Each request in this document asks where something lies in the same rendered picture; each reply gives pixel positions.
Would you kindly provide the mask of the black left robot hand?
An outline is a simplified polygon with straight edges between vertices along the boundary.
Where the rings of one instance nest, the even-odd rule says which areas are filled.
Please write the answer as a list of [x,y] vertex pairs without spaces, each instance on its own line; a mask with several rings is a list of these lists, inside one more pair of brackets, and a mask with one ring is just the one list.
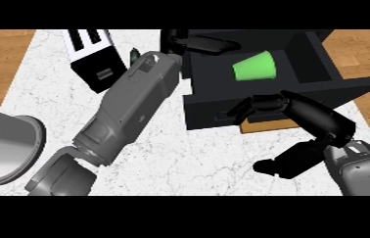
[[161,30],[163,53],[183,55],[189,51],[217,56],[241,49],[242,45],[239,42],[208,36],[189,35],[188,29]]

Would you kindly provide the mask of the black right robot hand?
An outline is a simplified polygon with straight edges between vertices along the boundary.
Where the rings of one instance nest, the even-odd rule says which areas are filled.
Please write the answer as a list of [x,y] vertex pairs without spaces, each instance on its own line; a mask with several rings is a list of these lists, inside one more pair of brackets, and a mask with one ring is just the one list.
[[275,159],[257,161],[254,171],[292,179],[325,159],[329,146],[342,148],[356,133],[356,122],[309,97],[282,90],[279,94],[248,97],[227,112],[241,124],[255,112],[279,110],[313,134],[314,140],[297,143]]

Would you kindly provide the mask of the green cup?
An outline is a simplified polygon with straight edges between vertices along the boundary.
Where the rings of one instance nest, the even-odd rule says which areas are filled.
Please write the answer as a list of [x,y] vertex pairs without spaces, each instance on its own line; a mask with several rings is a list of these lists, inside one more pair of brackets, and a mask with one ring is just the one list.
[[276,63],[269,51],[251,56],[233,65],[238,81],[251,81],[276,78]]

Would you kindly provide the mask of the black open drawer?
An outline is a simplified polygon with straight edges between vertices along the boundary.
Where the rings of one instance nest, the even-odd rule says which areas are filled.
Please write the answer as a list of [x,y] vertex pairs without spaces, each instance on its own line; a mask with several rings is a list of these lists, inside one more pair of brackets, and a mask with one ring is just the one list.
[[[323,40],[326,30],[306,29],[194,29],[192,35],[210,36],[241,43],[242,49],[219,56],[188,52],[185,78],[192,94],[205,101],[233,100],[255,94],[289,90],[340,106],[370,92],[370,77],[341,77]],[[272,53],[275,79],[239,81],[232,65],[260,52]]]

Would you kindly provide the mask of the black drawer front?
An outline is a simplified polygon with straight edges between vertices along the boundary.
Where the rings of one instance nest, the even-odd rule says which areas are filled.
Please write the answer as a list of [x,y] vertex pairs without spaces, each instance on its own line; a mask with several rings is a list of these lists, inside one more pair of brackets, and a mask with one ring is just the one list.
[[185,95],[186,129],[232,125],[233,119],[226,117],[226,113],[241,101],[253,95],[278,94],[282,90],[303,94],[335,109],[370,92],[370,77],[312,83],[300,83],[294,79],[266,79],[223,81],[211,85],[207,81],[192,95]]

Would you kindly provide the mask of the small dark green bottle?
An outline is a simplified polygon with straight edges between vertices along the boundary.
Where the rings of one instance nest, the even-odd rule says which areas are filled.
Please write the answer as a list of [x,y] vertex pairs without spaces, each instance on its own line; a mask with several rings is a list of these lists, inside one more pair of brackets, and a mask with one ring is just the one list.
[[130,65],[133,66],[133,64],[136,63],[136,61],[141,58],[141,52],[136,48],[132,49],[130,51]]

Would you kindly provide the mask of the black and white toaster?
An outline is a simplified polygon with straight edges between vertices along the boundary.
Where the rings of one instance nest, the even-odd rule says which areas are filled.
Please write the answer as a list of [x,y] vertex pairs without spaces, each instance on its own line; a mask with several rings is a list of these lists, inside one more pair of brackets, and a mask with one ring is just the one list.
[[127,71],[107,29],[62,29],[71,69],[96,93],[111,88]]

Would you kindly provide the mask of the grey round bowl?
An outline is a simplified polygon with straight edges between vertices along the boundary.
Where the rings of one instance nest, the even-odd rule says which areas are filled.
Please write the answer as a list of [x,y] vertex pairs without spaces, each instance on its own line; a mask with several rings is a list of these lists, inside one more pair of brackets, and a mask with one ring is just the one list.
[[15,181],[30,170],[46,143],[46,128],[31,116],[0,113],[0,185]]

